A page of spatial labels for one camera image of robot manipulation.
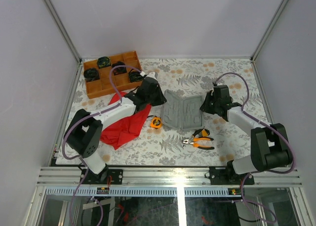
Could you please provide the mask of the orange tape measure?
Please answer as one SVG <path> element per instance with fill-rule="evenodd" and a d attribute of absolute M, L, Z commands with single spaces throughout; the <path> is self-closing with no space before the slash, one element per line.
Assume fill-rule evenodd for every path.
<path fill-rule="evenodd" d="M 154 116 L 151 120 L 150 127 L 154 129 L 160 129 L 162 127 L 161 117 Z"/>

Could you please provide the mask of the grey plastic tool case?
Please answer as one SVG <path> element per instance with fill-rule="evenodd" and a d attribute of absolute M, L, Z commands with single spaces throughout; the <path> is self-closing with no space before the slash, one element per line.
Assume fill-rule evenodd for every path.
<path fill-rule="evenodd" d="M 170 128 L 190 131 L 204 127 L 200 107 L 203 96 L 180 97 L 170 90 L 164 92 L 167 102 L 163 105 L 162 123 Z"/>

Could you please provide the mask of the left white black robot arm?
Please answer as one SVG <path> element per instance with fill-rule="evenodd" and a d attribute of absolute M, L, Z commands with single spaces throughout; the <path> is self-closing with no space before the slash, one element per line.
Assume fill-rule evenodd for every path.
<path fill-rule="evenodd" d="M 117 121 L 132 116 L 148 106 L 159 106 L 166 103 L 156 72 L 150 72 L 143 79 L 136 92 L 129 92 L 117 102 L 110 104 L 102 111 L 90 113 L 81 109 L 76 112 L 64 135 L 62 154 L 67 144 L 75 150 L 82 162 L 90 169 L 91 178 L 96 183 L 104 183 L 108 178 L 106 164 L 96 152 L 102 131 Z"/>

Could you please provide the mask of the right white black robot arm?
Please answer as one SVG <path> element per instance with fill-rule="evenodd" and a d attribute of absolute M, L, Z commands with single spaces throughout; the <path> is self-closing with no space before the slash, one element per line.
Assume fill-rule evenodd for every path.
<path fill-rule="evenodd" d="M 240 103 L 233 102 L 227 85 L 215 86 L 200 107 L 204 113 L 218 115 L 250 136 L 250 154 L 227 164 L 225 178 L 237 183 L 243 174 L 271 171 L 293 163 L 285 126 L 263 122 L 246 113 Z"/>

